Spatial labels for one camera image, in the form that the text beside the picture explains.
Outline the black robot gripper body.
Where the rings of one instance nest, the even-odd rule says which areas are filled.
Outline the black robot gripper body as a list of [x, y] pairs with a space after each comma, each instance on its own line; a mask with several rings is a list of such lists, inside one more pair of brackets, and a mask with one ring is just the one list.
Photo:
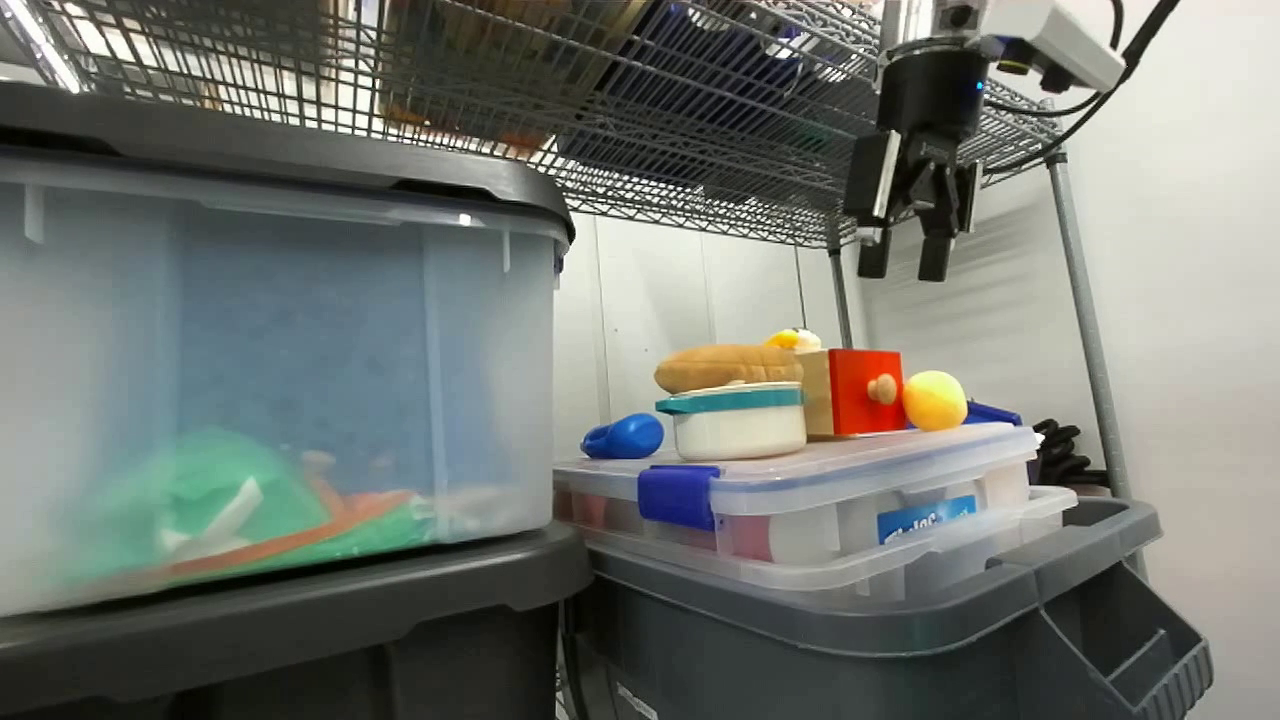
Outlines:
[[918, 207], [931, 168], [971, 166], [960, 147], [980, 127], [982, 88], [986, 62], [969, 38], [927, 38], [888, 54], [875, 127], [855, 139], [848, 168], [844, 213], [855, 228], [892, 228], [899, 213]]

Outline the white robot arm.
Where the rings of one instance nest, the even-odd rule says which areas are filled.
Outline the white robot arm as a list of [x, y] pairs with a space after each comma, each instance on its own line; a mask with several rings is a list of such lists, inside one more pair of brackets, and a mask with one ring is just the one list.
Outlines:
[[1039, 72], [1050, 92], [1111, 92], [1125, 77], [1118, 54], [1062, 0], [882, 0], [879, 47], [875, 125], [855, 139], [844, 188], [863, 279], [888, 275], [899, 216], [925, 231], [917, 275], [947, 275], [982, 181], [963, 146], [995, 68]]

